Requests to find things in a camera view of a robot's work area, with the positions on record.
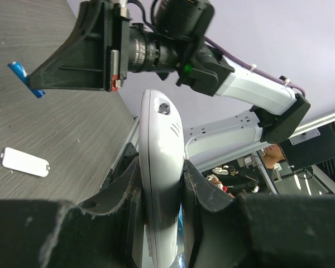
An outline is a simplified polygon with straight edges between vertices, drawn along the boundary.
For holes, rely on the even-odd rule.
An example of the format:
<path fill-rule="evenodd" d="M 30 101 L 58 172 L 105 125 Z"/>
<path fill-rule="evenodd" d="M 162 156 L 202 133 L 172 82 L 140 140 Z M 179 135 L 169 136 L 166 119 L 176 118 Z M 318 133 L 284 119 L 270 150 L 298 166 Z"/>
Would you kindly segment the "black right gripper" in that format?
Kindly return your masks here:
<path fill-rule="evenodd" d="M 66 41 L 29 75 L 34 89 L 116 92 L 128 73 L 127 1 L 84 1 Z"/>

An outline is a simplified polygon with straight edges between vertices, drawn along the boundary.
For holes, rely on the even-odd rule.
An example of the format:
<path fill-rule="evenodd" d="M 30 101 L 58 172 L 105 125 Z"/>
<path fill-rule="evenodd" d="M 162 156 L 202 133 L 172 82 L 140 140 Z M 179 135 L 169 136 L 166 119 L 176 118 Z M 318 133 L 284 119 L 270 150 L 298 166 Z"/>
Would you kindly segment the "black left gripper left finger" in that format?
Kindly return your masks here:
<path fill-rule="evenodd" d="M 0 267 L 141 267 L 139 159 L 79 205 L 0 200 Z"/>

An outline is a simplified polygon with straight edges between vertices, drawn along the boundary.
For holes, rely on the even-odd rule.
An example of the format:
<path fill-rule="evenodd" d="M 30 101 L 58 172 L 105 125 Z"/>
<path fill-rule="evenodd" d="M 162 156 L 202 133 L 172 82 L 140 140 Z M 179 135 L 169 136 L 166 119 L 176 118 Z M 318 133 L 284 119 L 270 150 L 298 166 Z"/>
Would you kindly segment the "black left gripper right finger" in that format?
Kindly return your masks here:
<path fill-rule="evenodd" d="M 335 195 L 240 194 L 183 168 L 187 267 L 335 267 Z"/>

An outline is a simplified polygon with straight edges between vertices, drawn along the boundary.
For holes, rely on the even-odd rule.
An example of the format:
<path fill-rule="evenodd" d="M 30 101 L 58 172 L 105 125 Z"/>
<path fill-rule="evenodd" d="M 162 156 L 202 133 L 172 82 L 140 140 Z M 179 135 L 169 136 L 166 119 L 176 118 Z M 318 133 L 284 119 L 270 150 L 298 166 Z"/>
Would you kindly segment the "white remote control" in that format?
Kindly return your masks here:
<path fill-rule="evenodd" d="M 150 256 L 154 267 L 170 267 L 178 251 L 185 148 L 178 109 L 158 90 L 147 89 L 142 96 L 138 151 Z"/>

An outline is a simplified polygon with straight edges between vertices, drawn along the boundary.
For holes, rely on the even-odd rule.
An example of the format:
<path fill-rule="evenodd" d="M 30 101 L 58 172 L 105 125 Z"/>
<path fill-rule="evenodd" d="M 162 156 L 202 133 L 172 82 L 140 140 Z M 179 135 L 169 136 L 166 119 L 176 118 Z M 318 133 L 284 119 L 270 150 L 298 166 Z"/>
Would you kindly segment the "white battery cover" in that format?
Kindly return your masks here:
<path fill-rule="evenodd" d="M 3 149 L 1 164 L 6 169 L 41 178 L 47 177 L 50 171 L 50 164 L 47 160 L 10 147 Z"/>

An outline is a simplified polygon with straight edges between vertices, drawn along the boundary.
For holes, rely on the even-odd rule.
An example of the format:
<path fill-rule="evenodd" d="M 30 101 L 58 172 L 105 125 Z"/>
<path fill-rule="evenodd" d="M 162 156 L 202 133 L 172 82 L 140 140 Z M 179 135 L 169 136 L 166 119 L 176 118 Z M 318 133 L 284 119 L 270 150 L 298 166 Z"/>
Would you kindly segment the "blue battery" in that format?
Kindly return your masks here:
<path fill-rule="evenodd" d="M 8 63 L 7 66 L 12 70 L 12 72 L 19 78 L 21 82 L 27 87 L 27 89 L 37 98 L 40 99 L 45 95 L 43 90 L 32 89 L 29 85 L 28 79 L 29 74 L 25 71 L 24 67 L 17 61 Z"/>

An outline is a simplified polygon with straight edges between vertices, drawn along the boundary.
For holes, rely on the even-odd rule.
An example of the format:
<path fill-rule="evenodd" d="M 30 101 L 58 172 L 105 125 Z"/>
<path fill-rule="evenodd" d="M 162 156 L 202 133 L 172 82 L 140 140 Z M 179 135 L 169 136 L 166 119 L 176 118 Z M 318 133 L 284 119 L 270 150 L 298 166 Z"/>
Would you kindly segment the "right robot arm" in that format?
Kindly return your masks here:
<path fill-rule="evenodd" d="M 154 1 L 132 23 L 128 1 L 85 1 L 68 39 L 27 78 L 31 90 L 117 91 L 128 73 L 176 72 L 178 86 L 249 103 L 239 115 L 183 130 L 179 112 L 158 90 L 146 90 L 140 112 L 139 154 L 145 168 L 183 161 L 221 146 L 231 156 L 260 143 L 287 140 L 307 114 L 304 92 L 269 76 L 206 38 L 214 7 L 208 1 Z"/>

